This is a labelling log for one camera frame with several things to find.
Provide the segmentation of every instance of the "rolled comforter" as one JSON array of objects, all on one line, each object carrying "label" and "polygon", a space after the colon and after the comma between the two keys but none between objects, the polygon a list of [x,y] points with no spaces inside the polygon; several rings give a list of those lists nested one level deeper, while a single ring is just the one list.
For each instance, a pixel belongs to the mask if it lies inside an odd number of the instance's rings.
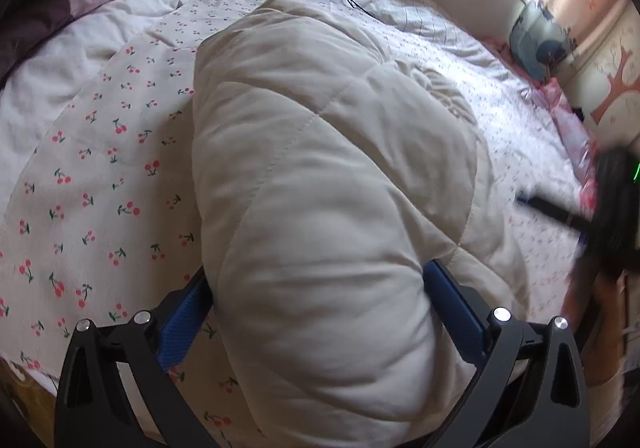
[{"label": "rolled comforter", "polygon": [[284,446],[391,447],[434,430],[473,367],[424,294],[442,259],[524,319],[522,254],[456,87],[375,33],[269,0],[207,39],[193,174],[229,360]]}]

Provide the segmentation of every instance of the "cherry print sheet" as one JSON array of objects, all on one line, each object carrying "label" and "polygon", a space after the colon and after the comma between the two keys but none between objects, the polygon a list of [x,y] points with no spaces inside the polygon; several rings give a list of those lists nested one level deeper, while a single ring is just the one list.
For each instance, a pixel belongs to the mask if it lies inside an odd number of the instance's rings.
[{"label": "cherry print sheet", "polygon": [[[191,178],[196,48],[264,1],[188,2],[131,39],[50,126],[0,227],[3,357],[55,379],[79,319],[126,322],[200,266]],[[527,98],[528,86],[430,0],[355,0],[377,19],[344,0],[299,1],[354,18],[382,34],[392,52],[456,82],[485,134],[506,217],[526,257],[530,317],[556,313],[577,239],[515,208],[513,198],[539,185],[573,204],[579,185],[549,114]],[[222,446],[271,445],[246,407],[213,314],[170,377]],[[154,430],[140,396],[130,396],[143,427]]]}]

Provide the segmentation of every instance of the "silver screw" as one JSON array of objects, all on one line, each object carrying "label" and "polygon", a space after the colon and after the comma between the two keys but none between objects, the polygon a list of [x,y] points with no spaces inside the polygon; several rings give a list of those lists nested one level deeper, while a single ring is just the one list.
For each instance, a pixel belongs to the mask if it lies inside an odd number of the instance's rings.
[{"label": "silver screw", "polygon": [[494,309],[494,317],[500,322],[508,322],[511,319],[511,313],[504,307],[496,307]]},{"label": "silver screw", "polygon": [[558,327],[558,329],[562,329],[564,331],[569,326],[569,322],[561,316],[556,316],[554,318],[554,325]]},{"label": "silver screw", "polygon": [[89,327],[91,327],[91,322],[87,318],[84,318],[76,323],[76,331],[78,331],[79,333],[83,333],[84,331],[89,330]]},{"label": "silver screw", "polygon": [[140,311],[133,316],[133,321],[138,325],[149,323],[151,321],[151,313],[149,311]]}]

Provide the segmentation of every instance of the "mattress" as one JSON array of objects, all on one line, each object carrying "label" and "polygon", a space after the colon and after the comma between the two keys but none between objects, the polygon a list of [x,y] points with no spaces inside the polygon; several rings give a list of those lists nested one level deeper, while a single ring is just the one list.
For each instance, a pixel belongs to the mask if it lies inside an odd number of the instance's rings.
[{"label": "mattress", "polygon": [[[85,63],[80,56],[57,74],[50,64],[62,47],[41,50],[10,78],[0,98],[10,151],[0,160],[13,172],[2,186],[8,203],[0,227],[0,353],[54,379],[73,323],[84,317],[98,325],[124,322],[136,310],[156,306],[201,264],[190,166],[195,53],[205,38],[265,0],[176,1],[122,28],[101,61]],[[551,118],[529,101],[528,85],[430,0],[356,0],[372,16],[345,0],[298,1],[354,20],[379,34],[389,52],[455,82],[486,139],[508,226],[524,255],[529,319],[558,312],[577,238],[518,209],[513,197],[538,186],[572,205],[579,185]],[[28,68],[38,60],[39,67]],[[28,90],[17,90],[20,77],[23,85],[38,84],[54,74],[64,84],[74,66],[85,69],[75,87],[41,88],[28,97],[28,113],[22,108]],[[4,106],[13,107],[10,115]],[[248,410],[217,331],[211,314],[170,376],[219,442],[271,446]],[[140,398],[131,398],[142,426],[152,430]]]}]

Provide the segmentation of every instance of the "blue gripper pad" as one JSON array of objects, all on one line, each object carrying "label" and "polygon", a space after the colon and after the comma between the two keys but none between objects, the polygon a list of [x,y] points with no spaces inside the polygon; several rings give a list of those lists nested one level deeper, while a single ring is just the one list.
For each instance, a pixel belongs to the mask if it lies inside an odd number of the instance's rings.
[{"label": "blue gripper pad", "polygon": [[180,364],[187,355],[213,303],[204,269],[200,268],[193,278],[182,290],[182,300],[159,332],[156,359],[165,372]]},{"label": "blue gripper pad", "polygon": [[[489,307],[475,290],[461,287],[437,260],[425,264],[422,268],[422,278],[424,291],[462,359],[477,368],[484,367],[487,359],[486,327],[478,319],[472,305],[482,307],[481,312],[486,308],[483,319],[488,316]],[[463,292],[474,301],[468,302]]]}]

